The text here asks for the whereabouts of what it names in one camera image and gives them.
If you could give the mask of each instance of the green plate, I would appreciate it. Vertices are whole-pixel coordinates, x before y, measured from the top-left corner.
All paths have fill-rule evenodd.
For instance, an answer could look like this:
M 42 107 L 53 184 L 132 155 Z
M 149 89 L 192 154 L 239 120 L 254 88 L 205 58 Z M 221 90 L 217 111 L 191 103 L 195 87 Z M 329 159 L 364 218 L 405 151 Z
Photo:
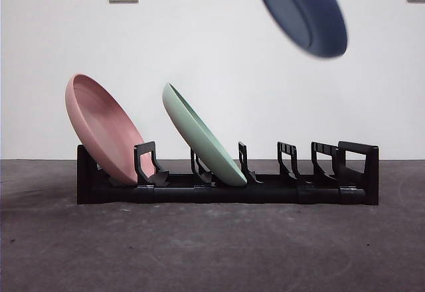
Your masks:
M 162 100 L 177 131 L 202 162 L 222 182 L 230 186 L 246 185 L 246 178 L 232 157 L 171 84 L 164 87 Z

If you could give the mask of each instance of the falling plate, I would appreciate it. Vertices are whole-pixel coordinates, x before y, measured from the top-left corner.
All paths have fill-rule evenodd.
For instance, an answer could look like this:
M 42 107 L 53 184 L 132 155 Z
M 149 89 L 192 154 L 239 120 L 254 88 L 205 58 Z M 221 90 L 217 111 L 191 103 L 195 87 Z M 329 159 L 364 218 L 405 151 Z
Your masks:
M 171 84 L 164 87 L 162 100 L 177 131 L 202 162 L 225 184 L 246 185 L 246 178 L 242 171 L 189 103 Z
M 99 166 L 121 183 L 137 184 L 133 148 L 143 138 L 117 101 L 77 74 L 66 87 L 65 104 L 78 138 Z M 142 155 L 141 168 L 148 177 L 155 173 L 150 154 Z
M 347 31 L 336 0 L 263 0 L 280 28 L 301 48 L 316 56 L 340 56 Z

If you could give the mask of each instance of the gray floor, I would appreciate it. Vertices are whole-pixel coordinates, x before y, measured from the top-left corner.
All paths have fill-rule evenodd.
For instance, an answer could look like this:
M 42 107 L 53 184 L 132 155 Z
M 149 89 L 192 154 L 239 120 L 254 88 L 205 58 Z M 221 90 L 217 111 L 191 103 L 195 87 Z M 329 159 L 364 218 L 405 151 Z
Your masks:
M 378 207 L 77 206 L 74 161 L 1 164 L 4 292 L 425 291 L 425 161 L 383 161 Z

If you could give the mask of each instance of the dish rack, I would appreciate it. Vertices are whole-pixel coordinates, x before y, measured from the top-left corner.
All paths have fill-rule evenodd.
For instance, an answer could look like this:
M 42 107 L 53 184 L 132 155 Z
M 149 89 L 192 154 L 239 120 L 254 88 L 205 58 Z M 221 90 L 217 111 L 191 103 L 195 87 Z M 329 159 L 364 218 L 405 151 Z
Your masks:
M 170 174 L 158 163 L 155 142 L 134 147 L 134 168 L 137 185 L 122 185 L 112 179 L 83 145 L 77 147 L 77 203 L 106 202 L 239 202 L 292 204 L 368 204 L 379 203 L 379 148 L 377 146 L 338 142 L 338 146 L 311 143 L 313 174 L 298 171 L 297 149 L 278 142 L 278 174 L 256 174 L 248 167 L 247 147 L 239 142 L 241 171 L 248 180 L 246 186 L 223 184 L 191 150 L 191 170 L 187 174 Z M 365 155 L 363 172 L 346 165 L 346 152 Z M 140 156 L 151 153 L 156 173 L 147 177 L 141 169 Z M 329 155 L 332 174 L 317 162 L 317 154 Z M 283 156 L 290 156 L 290 167 Z

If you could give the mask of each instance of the dark blue plate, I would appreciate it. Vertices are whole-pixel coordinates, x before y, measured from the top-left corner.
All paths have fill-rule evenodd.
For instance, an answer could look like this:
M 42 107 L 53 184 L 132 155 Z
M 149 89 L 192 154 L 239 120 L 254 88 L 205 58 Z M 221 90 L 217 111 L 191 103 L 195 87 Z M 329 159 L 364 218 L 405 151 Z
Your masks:
M 263 0 L 283 31 L 304 50 L 334 57 L 347 49 L 347 31 L 336 0 Z

